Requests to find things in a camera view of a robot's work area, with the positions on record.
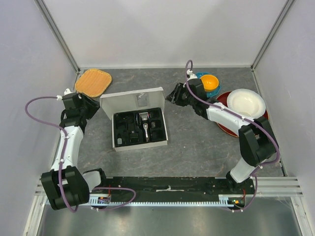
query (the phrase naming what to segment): white wall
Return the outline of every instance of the white wall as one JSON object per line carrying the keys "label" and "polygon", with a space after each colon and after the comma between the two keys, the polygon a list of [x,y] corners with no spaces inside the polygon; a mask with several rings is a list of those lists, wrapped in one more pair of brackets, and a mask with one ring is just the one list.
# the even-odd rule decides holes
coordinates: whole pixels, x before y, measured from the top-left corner
{"label": "white wall", "polygon": [[80,67],[249,66],[285,0],[45,0]]}
{"label": "white wall", "polygon": [[315,1],[295,1],[256,70],[286,171],[315,219]]}
{"label": "white wall", "polygon": [[[0,22],[0,234],[19,236],[58,140],[58,130],[32,121],[24,106],[37,96],[62,94],[75,72],[33,0],[2,1]],[[48,100],[30,112],[59,122],[62,108]]]}

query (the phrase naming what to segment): box lid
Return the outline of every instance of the box lid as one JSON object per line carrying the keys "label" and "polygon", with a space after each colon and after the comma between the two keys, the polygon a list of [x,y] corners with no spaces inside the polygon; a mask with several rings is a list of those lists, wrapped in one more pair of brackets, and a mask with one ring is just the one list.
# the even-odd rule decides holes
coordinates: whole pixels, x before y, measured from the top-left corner
{"label": "box lid", "polygon": [[102,109],[111,119],[113,114],[160,107],[164,112],[162,87],[128,92],[103,94],[99,99]]}

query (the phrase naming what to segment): white plate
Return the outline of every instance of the white plate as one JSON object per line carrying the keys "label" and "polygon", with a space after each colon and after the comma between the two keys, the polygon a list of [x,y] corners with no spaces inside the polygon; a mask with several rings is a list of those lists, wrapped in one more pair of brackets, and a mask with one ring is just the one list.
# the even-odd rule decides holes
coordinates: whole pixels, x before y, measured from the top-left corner
{"label": "white plate", "polygon": [[259,94],[249,89],[237,89],[227,97],[228,108],[248,117],[259,118],[266,111],[266,104]]}

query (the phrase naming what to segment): red bowl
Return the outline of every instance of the red bowl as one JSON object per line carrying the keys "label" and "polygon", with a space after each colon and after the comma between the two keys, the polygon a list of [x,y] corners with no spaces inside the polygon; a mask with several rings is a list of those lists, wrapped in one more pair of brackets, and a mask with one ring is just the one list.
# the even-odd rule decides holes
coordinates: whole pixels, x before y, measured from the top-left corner
{"label": "red bowl", "polygon": [[[227,97],[228,97],[228,95],[229,95],[231,92],[232,92],[232,91],[230,91],[230,92],[225,92],[225,93],[221,94],[221,95],[217,98],[217,100],[218,100],[219,102],[221,102],[223,105],[227,106]],[[263,114],[263,116],[266,117],[267,119],[269,119],[267,110],[265,111],[265,114]],[[221,125],[221,124],[219,124],[219,123],[217,123],[217,125],[218,125],[225,133],[227,133],[227,134],[229,134],[229,135],[231,135],[231,136],[233,136],[233,137],[238,138],[238,135],[237,135],[237,134],[235,134],[234,132],[232,132],[231,130],[229,130],[228,128],[226,128],[225,126],[223,126],[223,125]]]}

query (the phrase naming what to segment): cardboard box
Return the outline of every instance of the cardboard box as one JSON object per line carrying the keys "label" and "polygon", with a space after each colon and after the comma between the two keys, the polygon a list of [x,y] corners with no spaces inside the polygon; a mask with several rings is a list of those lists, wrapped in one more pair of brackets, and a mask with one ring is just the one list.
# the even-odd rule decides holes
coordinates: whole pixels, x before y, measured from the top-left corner
{"label": "cardboard box", "polygon": [[[167,145],[164,104],[162,87],[102,95],[100,105],[112,120],[113,149],[126,151]],[[148,140],[143,126],[145,121],[138,121],[137,118],[139,113],[146,111],[149,112],[147,142],[144,141]],[[134,142],[137,136],[138,142],[131,143],[131,139]]]}

